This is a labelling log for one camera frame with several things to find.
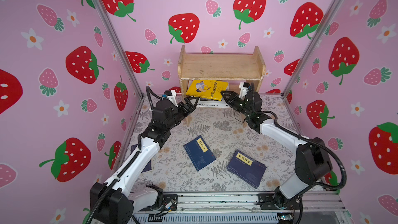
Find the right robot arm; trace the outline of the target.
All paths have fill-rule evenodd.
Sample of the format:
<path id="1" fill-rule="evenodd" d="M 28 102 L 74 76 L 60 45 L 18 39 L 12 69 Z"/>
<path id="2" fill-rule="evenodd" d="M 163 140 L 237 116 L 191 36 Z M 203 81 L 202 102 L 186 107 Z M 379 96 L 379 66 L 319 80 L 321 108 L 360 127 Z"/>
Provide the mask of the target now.
<path id="1" fill-rule="evenodd" d="M 274 139 L 295 155 L 293 174 L 274 191 L 271 202 L 277 208 L 286 208 L 333 169 L 324 142 L 302 137 L 281 126 L 274 112 L 262 110 L 263 101 L 257 92 L 250 91 L 243 99 L 234 91 L 222 91 L 221 95 L 230 108 L 245 116 L 244 121 L 253 130 Z"/>

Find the white hardcover book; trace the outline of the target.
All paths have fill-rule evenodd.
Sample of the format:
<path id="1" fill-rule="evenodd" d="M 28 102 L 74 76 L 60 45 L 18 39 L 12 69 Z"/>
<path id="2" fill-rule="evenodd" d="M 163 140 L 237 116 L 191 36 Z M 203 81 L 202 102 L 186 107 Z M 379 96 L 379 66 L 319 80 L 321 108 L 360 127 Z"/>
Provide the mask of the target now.
<path id="1" fill-rule="evenodd" d="M 203 99 L 200 98 L 197 107 L 205 107 L 205 108 L 229 108 L 230 106 L 226 103 L 224 99 L 220 101 L 211 100 L 211 99 Z"/>

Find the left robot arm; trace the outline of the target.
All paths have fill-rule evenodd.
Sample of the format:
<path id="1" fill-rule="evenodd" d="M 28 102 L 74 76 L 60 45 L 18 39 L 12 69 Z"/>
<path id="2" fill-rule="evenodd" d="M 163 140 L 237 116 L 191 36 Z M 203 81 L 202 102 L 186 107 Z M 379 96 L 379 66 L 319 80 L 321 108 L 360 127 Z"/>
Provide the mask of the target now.
<path id="1" fill-rule="evenodd" d="M 163 98 L 151 105 L 152 119 L 143 133 L 138 135 L 138 146 L 127 161 L 105 183 L 95 183 L 90 190 L 91 210 L 86 223 L 94 219 L 104 224 L 127 224 L 134 214 L 144 208 L 169 210 L 170 204 L 163 203 L 163 190 L 148 185 L 142 191 L 131 193 L 139 175 L 149 161 L 160 151 L 171 135 L 171 129 L 178 126 L 197 107 L 198 98 L 185 98 L 174 105 Z"/>

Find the yellow cartoon cover book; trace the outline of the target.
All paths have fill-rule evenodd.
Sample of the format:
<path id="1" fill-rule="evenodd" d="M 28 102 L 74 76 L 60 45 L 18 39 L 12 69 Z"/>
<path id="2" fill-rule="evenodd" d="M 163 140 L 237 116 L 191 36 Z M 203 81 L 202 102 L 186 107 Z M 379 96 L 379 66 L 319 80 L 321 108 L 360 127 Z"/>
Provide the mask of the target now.
<path id="1" fill-rule="evenodd" d="M 194 80 L 188 88 L 186 95 L 221 101 L 221 92 L 226 91 L 228 86 L 228 82 L 217 80 Z"/>

